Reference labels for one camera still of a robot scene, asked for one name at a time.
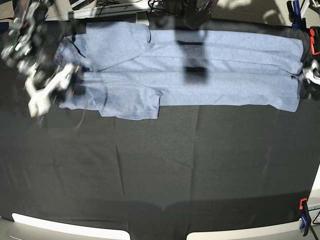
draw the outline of black fabric surface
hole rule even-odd
[[[125,230],[132,240],[299,219],[320,160],[316,101],[301,101],[296,113],[161,107],[157,120],[141,121],[53,106],[38,128],[25,78],[3,61],[0,71],[3,218]]]

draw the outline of floor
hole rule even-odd
[[[136,0],[119,0],[121,3],[132,3]],[[60,12],[71,12],[69,0],[55,0]],[[85,8],[93,8],[97,0]],[[213,18],[238,20],[270,25],[290,25],[286,0],[219,0]],[[55,16],[56,11],[50,8],[49,16]],[[0,19],[13,17],[12,1],[0,0]],[[305,14],[306,24],[320,26],[320,18],[317,12],[310,8]]]

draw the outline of clothing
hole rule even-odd
[[[228,31],[149,30],[127,22],[89,23],[62,43],[60,64],[80,64],[83,95],[60,107],[103,117],[156,119],[159,106],[271,105],[295,112],[302,41]]]

